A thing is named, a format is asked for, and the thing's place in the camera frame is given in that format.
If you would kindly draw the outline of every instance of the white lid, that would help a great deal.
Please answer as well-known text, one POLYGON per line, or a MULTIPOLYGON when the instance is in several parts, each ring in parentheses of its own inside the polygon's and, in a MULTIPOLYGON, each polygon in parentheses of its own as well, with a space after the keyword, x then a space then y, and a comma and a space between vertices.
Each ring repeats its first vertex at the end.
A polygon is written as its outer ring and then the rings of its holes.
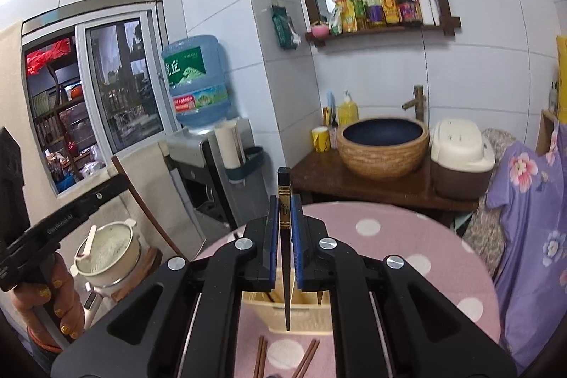
POLYGON ((445 119, 433 128, 431 159, 457 171, 482 172, 494 168, 494 151, 474 122, 445 119))

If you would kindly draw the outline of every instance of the water bottle label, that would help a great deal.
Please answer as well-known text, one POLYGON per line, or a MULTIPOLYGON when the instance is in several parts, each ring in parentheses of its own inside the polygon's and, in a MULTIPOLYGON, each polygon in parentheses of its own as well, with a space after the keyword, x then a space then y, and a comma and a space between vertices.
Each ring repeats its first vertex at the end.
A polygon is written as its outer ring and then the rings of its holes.
POLYGON ((163 61, 165 62, 165 71, 170 87, 206 74, 200 47, 174 53, 163 61))
POLYGON ((174 98, 174 106, 176 113, 185 113, 205 106, 214 105, 221 101, 227 100, 229 94, 224 84, 213 85, 206 89, 186 93, 174 98))

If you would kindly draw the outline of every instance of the chopstick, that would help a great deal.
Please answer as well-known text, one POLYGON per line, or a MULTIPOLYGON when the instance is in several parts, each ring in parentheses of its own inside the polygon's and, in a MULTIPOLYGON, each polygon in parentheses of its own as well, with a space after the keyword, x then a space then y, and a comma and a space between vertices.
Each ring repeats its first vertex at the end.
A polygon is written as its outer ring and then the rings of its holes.
POLYGON ((268 350, 268 340, 263 336, 258 340, 258 350, 256 352, 256 366, 254 367, 254 375, 252 378, 264 378, 264 369, 266 366, 266 352, 268 350))
POLYGON ((299 365, 297 366, 296 371, 293 372, 293 375, 291 375, 291 378, 303 378, 303 376, 307 372, 309 365, 311 364, 311 360, 313 360, 313 356, 317 352, 319 343, 320 340, 318 339, 313 338, 311 340, 311 343, 309 343, 309 346, 307 347, 307 351, 305 351, 305 354, 303 355, 303 359, 301 359, 301 362, 299 362, 299 365))

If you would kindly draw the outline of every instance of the floral fabric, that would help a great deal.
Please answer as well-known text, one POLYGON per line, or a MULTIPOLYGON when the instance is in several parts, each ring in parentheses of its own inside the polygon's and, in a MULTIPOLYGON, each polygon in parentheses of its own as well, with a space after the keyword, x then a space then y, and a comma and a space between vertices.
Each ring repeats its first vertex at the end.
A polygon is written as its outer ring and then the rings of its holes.
POLYGON ((501 344, 519 373, 540 353, 567 310, 566 148, 567 125, 556 125, 545 156, 515 142, 487 195, 489 208, 502 207, 506 248, 495 288, 501 344))

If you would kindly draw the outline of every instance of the round table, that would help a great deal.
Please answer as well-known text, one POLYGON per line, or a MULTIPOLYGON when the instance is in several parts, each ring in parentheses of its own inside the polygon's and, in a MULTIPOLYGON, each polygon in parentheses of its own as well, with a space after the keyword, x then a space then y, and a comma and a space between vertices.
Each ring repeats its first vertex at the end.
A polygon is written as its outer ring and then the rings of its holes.
MULTIPOLYGON (((392 205, 332 202, 306 205, 306 216, 325 222, 329 236, 345 242, 358 254, 376 259, 403 256, 444 296, 457 305, 495 342, 500 338, 498 302, 483 262, 456 234, 421 214, 392 205)), ((206 249, 199 258, 211 256, 231 234, 206 249)), ((289 378, 309 345, 311 335, 281 335, 268 331, 253 309, 242 304, 236 345, 236 378, 253 375, 258 338, 268 340, 265 376, 289 378)), ((305 378, 335 374, 333 336, 319 337, 321 344, 305 378)))

